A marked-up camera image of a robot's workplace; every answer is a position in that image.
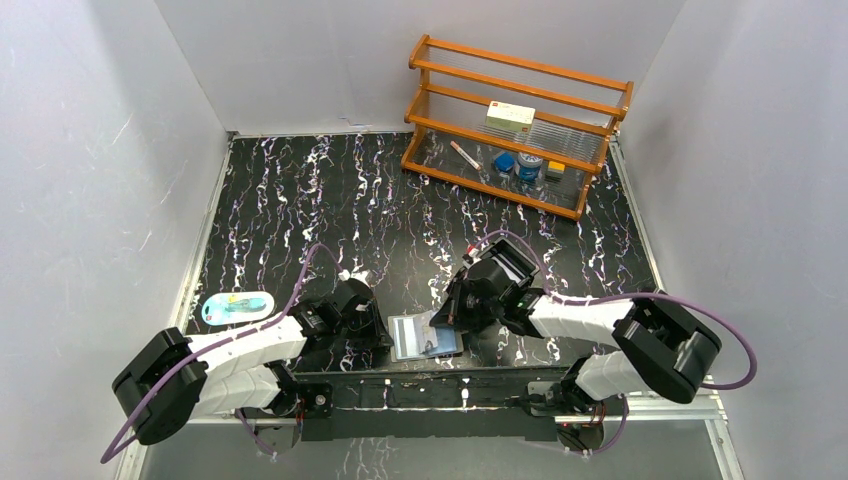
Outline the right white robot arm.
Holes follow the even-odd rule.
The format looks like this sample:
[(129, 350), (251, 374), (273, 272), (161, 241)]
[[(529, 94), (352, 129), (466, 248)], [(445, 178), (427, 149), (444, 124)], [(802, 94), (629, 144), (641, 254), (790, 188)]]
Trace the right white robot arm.
[(516, 335), (574, 338), (613, 347), (575, 361), (543, 393), (528, 390), (529, 408), (590, 413), (606, 399), (637, 391), (690, 403), (722, 348), (698, 318), (667, 296), (566, 302), (537, 288), (528, 270), (493, 258), (463, 266), (449, 284), (434, 327), (479, 331), (493, 323)]

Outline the white VIP credit card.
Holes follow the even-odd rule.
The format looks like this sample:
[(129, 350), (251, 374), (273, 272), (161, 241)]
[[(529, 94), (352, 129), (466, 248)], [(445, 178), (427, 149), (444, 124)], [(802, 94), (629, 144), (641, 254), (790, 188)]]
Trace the white VIP credit card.
[(429, 325), (430, 320), (409, 319), (404, 322), (407, 353), (413, 356), (430, 355), (439, 344), (438, 333)]

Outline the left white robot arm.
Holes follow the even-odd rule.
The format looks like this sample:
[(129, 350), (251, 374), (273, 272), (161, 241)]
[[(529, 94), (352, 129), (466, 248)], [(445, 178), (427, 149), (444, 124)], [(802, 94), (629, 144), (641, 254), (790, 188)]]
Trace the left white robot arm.
[(375, 294), (358, 278), (261, 324), (193, 336), (162, 330), (112, 383), (127, 416), (122, 433), (153, 445), (191, 419), (247, 409), (326, 418), (331, 386), (296, 379), (287, 363), (336, 343), (365, 350), (393, 344)]

